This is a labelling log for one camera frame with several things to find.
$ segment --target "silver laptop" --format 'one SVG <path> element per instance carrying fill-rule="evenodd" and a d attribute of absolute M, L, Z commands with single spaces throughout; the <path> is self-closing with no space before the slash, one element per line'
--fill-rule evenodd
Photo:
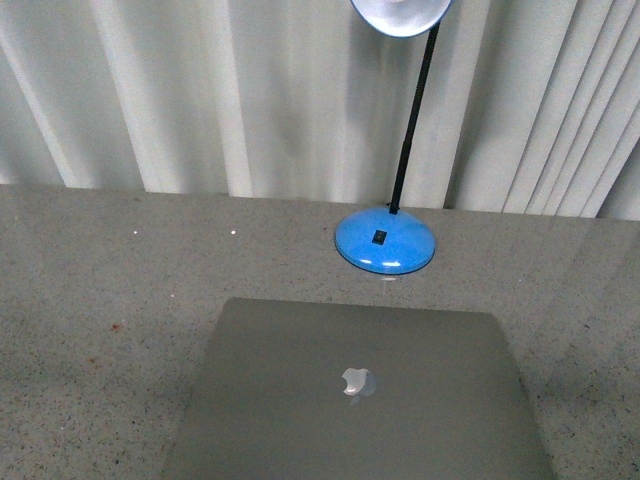
<path fill-rule="evenodd" d="M 554 475 L 491 315 L 232 299 L 163 478 Z"/>

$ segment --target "white vertical blind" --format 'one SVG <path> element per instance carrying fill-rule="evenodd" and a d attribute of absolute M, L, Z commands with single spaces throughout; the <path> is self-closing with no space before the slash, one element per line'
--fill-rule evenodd
<path fill-rule="evenodd" d="M 456 0 L 402 204 L 640 219 L 639 39 L 638 1 Z M 349 0 L 5 0 L 0 182 L 386 202 L 425 42 Z"/>

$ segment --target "desk lamp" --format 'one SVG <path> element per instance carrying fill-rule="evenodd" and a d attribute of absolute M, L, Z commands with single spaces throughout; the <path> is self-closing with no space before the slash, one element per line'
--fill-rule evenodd
<path fill-rule="evenodd" d="M 413 215 L 400 210 L 400 195 L 440 20 L 451 2 L 351 0 L 360 16 L 385 35 L 406 38 L 429 31 L 389 208 L 374 207 L 354 213 L 342 220 L 336 229 L 338 252 L 353 265 L 369 272 L 386 275 L 414 272 L 429 263 L 435 252 L 436 241 L 431 230 Z"/>

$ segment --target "blue lamp base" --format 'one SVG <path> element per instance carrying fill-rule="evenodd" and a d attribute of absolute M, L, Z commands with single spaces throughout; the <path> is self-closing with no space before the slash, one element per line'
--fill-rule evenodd
<path fill-rule="evenodd" d="M 402 210 L 374 207 L 345 218 L 336 229 L 336 248 L 348 262 L 386 275 L 410 273 L 433 258 L 436 240 L 429 227 Z"/>

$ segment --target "black lamp arm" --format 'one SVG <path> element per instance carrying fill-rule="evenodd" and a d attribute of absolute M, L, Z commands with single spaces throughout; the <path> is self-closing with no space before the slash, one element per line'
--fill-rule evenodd
<path fill-rule="evenodd" d="M 424 93 L 424 87 L 427 84 L 427 75 L 429 74 L 429 67 L 431 66 L 431 59 L 433 58 L 433 50 L 436 46 L 436 37 L 438 36 L 438 30 L 440 29 L 440 22 L 436 23 L 429 31 L 429 38 L 427 39 L 427 46 L 424 50 L 424 57 L 422 58 L 422 66 L 420 67 L 420 75 L 418 77 L 418 85 L 416 86 L 416 93 L 413 97 L 413 106 L 411 107 L 411 115 L 409 116 L 409 124 L 407 125 L 407 133 L 404 136 L 402 142 L 402 151 L 400 153 L 400 163 L 398 164 L 398 173 L 396 173 L 396 183 L 393 187 L 393 196 L 391 197 L 391 205 L 389 207 L 389 213 L 396 214 L 400 208 L 400 195 L 402 195 L 402 186 L 404 185 L 404 177 L 407 173 L 407 166 L 409 165 L 409 154 L 411 153 L 411 143 L 413 142 L 413 133 L 416 129 L 416 123 L 418 122 L 418 114 L 420 113 L 420 104 L 422 103 L 422 94 Z"/>

